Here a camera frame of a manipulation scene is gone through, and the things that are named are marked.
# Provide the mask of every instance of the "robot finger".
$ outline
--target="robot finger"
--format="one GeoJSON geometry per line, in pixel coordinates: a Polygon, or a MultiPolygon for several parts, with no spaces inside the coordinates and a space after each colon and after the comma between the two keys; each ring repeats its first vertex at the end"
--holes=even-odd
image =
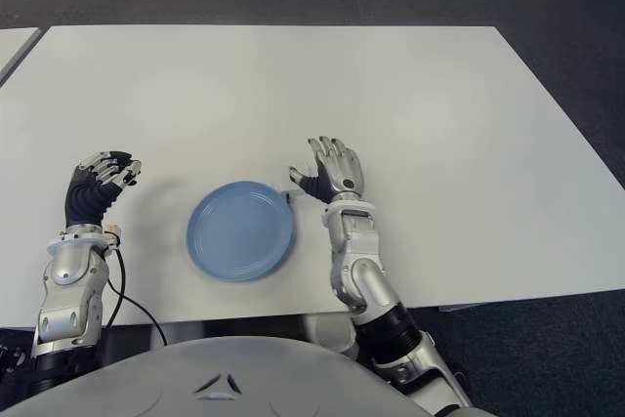
{"type": "Polygon", "coordinates": [[[311,146],[312,148],[312,153],[314,154],[314,157],[316,158],[320,153],[323,153],[323,149],[321,148],[321,145],[319,144],[319,142],[317,141],[317,139],[309,139],[309,146],[311,146]]]}
{"type": "Polygon", "coordinates": [[[343,156],[345,152],[348,150],[345,144],[343,144],[343,142],[341,142],[340,139],[336,139],[336,138],[332,139],[332,144],[334,144],[334,147],[336,148],[336,152],[338,153],[339,156],[343,156]]]}
{"type": "Polygon", "coordinates": [[[107,180],[104,180],[103,185],[107,185],[108,183],[114,183],[120,188],[133,186],[135,184],[135,178],[137,178],[140,173],[141,161],[132,160],[127,167],[121,169],[119,174],[111,175],[107,180]]]}
{"type": "Polygon", "coordinates": [[[109,180],[112,176],[118,175],[119,171],[119,166],[112,164],[98,174],[94,172],[94,175],[96,176],[96,181],[103,183],[104,181],[109,180]]]}
{"type": "Polygon", "coordinates": [[[111,158],[110,153],[107,151],[99,151],[98,153],[94,153],[91,156],[88,156],[80,163],[78,163],[78,168],[81,170],[87,170],[89,168],[95,168],[100,165],[103,161],[109,160],[111,158]]]}
{"type": "Polygon", "coordinates": [[[303,175],[302,173],[300,173],[298,171],[297,168],[295,168],[294,166],[291,166],[289,168],[289,178],[291,179],[291,181],[293,183],[295,183],[296,185],[299,185],[300,182],[306,177],[306,175],[303,175]]]}
{"type": "Polygon", "coordinates": [[[319,140],[321,141],[321,144],[323,145],[323,150],[326,156],[336,155],[336,150],[334,149],[334,146],[332,145],[332,142],[330,141],[328,137],[321,136],[319,137],[319,140]]]}

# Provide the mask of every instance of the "black cable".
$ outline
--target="black cable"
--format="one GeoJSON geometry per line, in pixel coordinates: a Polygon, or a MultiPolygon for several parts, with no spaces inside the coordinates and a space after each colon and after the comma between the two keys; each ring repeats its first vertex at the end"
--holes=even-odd
{"type": "Polygon", "coordinates": [[[110,283],[110,280],[108,281],[108,286],[111,288],[111,290],[113,292],[115,292],[117,295],[120,296],[119,298],[123,298],[124,300],[132,303],[138,309],[140,309],[142,312],[144,312],[147,317],[149,317],[149,319],[152,321],[154,326],[156,326],[156,329],[158,329],[158,334],[160,334],[160,338],[163,341],[163,346],[166,346],[167,345],[167,339],[165,338],[165,333],[163,332],[163,329],[160,327],[160,324],[158,324],[158,321],[154,318],[154,316],[152,316],[151,313],[148,310],[146,310],[146,308],[144,308],[139,302],[136,302],[135,300],[133,300],[132,298],[130,298],[127,295],[121,295],[121,293],[118,292],[115,287],[113,287],[113,284],[110,283]]]}
{"type": "Polygon", "coordinates": [[[147,317],[149,317],[149,319],[152,321],[154,326],[156,326],[156,329],[158,330],[158,334],[160,334],[160,338],[163,341],[163,346],[166,346],[167,339],[165,338],[165,333],[163,332],[163,329],[160,327],[160,324],[158,323],[158,321],[154,318],[154,316],[151,315],[151,313],[146,308],[144,308],[141,304],[139,304],[138,302],[136,302],[135,300],[133,300],[132,298],[130,298],[129,296],[125,294],[126,268],[124,266],[124,258],[122,257],[121,252],[119,252],[119,249],[116,249],[115,253],[117,253],[117,260],[119,261],[119,268],[121,270],[122,288],[121,288],[121,291],[117,290],[111,283],[110,279],[108,280],[108,286],[111,288],[113,292],[115,292],[118,295],[119,300],[117,301],[117,305],[115,306],[115,310],[113,311],[113,314],[110,316],[110,320],[108,321],[108,325],[106,326],[106,329],[109,328],[109,325],[112,324],[113,320],[117,316],[117,312],[119,310],[118,306],[121,304],[121,301],[126,300],[132,303],[133,305],[135,305],[138,309],[144,312],[147,317]]]}
{"type": "Polygon", "coordinates": [[[121,257],[121,253],[119,252],[119,237],[117,237],[118,245],[115,253],[117,253],[117,261],[119,261],[119,270],[121,272],[121,291],[117,293],[119,297],[117,298],[117,304],[115,305],[115,309],[113,310],[108,323],[106,324],[106,334],[110,332],[110,328],[113,325],[113,321],[117,317],[117,313],[119,312],[119,308],[121,307],[121,302],[124,300],[124,295],[126,294],[126,268],[124,267],[124,259],[121,257]]]}

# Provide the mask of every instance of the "robotic hand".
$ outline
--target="robotic hand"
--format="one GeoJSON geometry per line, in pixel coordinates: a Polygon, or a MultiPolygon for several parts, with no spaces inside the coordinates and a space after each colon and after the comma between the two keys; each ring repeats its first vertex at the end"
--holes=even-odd
{"type": "Polygon", "coordinates": [[[470,407],[434,341],[415,326],[386,278],[375,207],[360,200],[364,179],[357,155],[338,139],[319,140],[321,145],[309,139],[318,176],[291,168],[290,177],[329,204],[322,221],[332,245],[332,289],[350,309],[358,344],[380,376],[433,414],[470,407]]]}
{"type": "Polygon", "coordinates": [[[326,204],[335,198],[360,199],[364,179],[358,156],[338,139],[330,141],[327,137],[320,137],[319,140],[323,148],[316,139],[309,139],[318,176],[308,177],[291,167],[291,181],[326,204]]]}
{"type": "Polygon", "coordinates": [[[116,226],[103,232],[102,219],[140,172],[141,162],[122,151],[96,153],[74,169],[65,198],[65,230],[48,246],[53,259],[43,275],[46,297],[31,353],[34,368],[50,376],[35,383],[31,394],[97,367],[108,281],[104,257],[117,249],[120,234],[116,226]]]}
{"type": "Polygon", "coordinates": [[[106,209],[140,173],[141,161],[123,151],[101,151],[81,161],[65,197],[65,226],[100,226],[106,209]]]}

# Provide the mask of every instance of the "white table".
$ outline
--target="white table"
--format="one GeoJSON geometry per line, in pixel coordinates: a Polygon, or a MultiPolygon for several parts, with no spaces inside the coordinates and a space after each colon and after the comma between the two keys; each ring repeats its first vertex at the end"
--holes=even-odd
{"type": "Polygon", "coordinates": [[[0,83],[40,34],[38,28],[0,29],[0,83]]]}
{"type": "MultiPolygon", "coordinates": [[[[33,324],[72,168],[101,149],[144,162],[105,221],[158,319],[341,310],[310,198],[262,280],[210,278],[184,244],[206,193],[289,188],[319,134],[360,155],[406,306],[625,287],[624,191],[494,28],[55,27],[0,90],[0,326],[33,324]]],[[[146,319],[125,306],[119,322],[146,319]]]]}

